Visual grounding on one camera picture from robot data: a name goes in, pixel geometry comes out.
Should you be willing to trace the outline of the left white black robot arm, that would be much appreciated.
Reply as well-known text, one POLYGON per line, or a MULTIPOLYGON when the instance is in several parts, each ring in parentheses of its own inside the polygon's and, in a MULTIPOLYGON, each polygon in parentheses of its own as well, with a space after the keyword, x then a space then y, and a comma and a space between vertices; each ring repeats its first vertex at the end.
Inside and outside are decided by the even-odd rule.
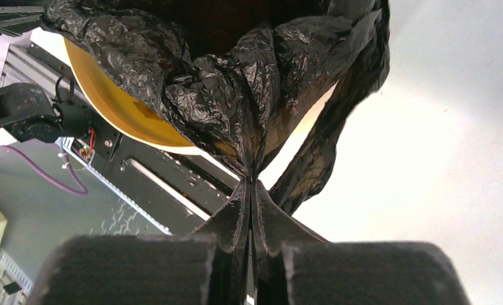
POLYGON ((85 106, 51 100, 39 85, 13 83, 0 87, 0 129, 19 142, 82 138, 90 131, 91 118, 92 112, 85 106))

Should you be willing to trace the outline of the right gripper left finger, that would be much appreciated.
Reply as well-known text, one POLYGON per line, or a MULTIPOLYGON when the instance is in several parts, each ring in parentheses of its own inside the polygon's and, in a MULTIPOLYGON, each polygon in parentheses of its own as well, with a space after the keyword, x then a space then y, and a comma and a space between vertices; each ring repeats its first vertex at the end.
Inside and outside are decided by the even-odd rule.
POLYGON ((29 304, 245 304, 251 182, 186 236, 77 235, 47 258, 29 304))

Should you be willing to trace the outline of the black plastic trash bag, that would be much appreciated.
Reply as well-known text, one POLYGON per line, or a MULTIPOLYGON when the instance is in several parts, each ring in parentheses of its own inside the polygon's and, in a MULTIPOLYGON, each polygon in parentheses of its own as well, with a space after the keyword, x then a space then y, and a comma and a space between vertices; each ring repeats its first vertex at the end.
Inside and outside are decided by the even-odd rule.
POLYGON ((287 214, 320 193, 354 108, 389 73, 388 1, 46 1, 43 27, 197 147, 256 179, 331 96, 270 189, 287 214))

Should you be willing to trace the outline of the yellow capybara trash bin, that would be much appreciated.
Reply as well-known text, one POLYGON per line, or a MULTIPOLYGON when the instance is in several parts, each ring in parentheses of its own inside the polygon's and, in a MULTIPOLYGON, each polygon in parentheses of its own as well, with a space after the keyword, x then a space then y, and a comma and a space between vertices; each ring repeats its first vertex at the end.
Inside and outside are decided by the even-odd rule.
POLYGON ((63 39, 77 83, 93 108, 118 131, 149 146, 170 153, 207 153, 186 140, 157 113, 118 88, 94 58, 66 38, 63 39))

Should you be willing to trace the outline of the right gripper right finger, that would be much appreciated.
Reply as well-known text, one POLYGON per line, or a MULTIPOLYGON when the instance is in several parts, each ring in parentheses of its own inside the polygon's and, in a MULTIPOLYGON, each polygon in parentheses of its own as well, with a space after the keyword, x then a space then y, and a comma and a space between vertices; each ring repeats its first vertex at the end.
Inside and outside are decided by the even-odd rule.
POLYGON ((251 185, 257 304, 469 304, 449 257, 422 241, 323 241, 251 185))

